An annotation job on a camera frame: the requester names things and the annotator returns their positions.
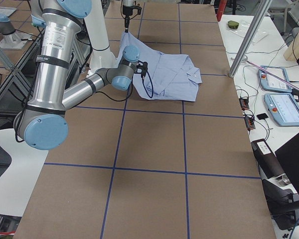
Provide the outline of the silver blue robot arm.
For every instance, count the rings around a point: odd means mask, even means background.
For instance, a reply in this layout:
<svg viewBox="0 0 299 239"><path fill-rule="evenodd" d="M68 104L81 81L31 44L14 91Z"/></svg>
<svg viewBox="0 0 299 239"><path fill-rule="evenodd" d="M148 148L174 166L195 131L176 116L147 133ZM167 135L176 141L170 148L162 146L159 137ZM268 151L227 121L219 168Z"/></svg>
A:
<svg viewBox="0 0 299 239"><path fill-rule="evenodd" d="M80 104L110 84L125 91L137 71L139 50L127 46L117 61L109 46L102 4L99 0L33 0L31 17L45 29L37 56L34 87L23 110L14 120L16 141L40 150L53 149L66 139L68 109ZM90 75L67 88L76 34L86 25L92 50Z"/></svg>
<svg viewBox="0 0 299 239"><path fill-rule="evenodd" d="M133 11L137 9L133 0L122 0L122 15L124 18L125 33L129 31L130 20L133 18Z"/></svg>

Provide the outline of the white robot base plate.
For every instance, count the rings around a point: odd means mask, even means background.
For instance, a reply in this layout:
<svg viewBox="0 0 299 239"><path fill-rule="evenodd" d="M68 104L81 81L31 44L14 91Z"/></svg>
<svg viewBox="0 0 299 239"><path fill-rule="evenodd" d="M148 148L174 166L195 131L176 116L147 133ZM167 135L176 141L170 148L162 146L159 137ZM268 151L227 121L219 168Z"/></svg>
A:
<svg viewBox="0 0 299 239"><path fill-rule="evenodd" d="M101 68L116 68L118 61L110 48L104 51L93 50L87 76L91 76Z"/></svg>

